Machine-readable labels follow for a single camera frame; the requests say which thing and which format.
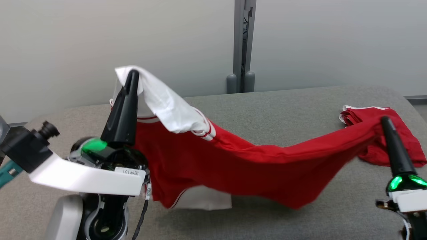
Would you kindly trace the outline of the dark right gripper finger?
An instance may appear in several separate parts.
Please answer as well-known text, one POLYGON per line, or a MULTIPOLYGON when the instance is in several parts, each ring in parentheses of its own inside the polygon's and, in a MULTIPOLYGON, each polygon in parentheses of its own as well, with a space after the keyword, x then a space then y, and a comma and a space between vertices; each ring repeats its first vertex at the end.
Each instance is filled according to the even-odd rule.
POLYGON ((417 175, 414 165, 391 118, 381 117, 392 176, 417 175))

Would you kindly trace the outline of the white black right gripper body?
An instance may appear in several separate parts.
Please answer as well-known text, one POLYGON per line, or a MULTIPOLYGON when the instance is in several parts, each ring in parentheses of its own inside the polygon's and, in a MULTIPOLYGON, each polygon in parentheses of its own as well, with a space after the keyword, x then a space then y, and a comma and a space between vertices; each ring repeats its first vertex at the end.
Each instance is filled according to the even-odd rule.
POLYGON ((398 214, 426 212, 426 188, 423 178, 414 174, 400 174, 393 177, 386 187, 389 200, 376 200, 375 205, 398 214))

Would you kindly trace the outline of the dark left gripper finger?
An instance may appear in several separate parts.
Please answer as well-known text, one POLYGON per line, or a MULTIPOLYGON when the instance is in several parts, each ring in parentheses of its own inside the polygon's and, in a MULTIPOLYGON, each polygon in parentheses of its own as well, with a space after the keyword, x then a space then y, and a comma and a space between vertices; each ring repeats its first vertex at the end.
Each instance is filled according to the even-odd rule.
POLYGON ((138 111, 138 83, 140 74, 131 70, 125 84, 122 86, 112 111, 101 135, 101 140, 108 146, 133 146, 135 144, 137 111, 138 111))

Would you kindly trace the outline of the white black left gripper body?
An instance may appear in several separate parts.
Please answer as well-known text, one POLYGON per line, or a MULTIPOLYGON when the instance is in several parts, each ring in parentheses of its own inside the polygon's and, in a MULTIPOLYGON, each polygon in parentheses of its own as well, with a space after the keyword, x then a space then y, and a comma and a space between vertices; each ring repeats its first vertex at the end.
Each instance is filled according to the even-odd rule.
POLYGON ((28 174, 33 183, 81 193, 139 196, 148 181, 145 170, 114 167, 102 169, 97 159, 116 153, 99 138, 82 143, 66 159, 52 153, 28 174))

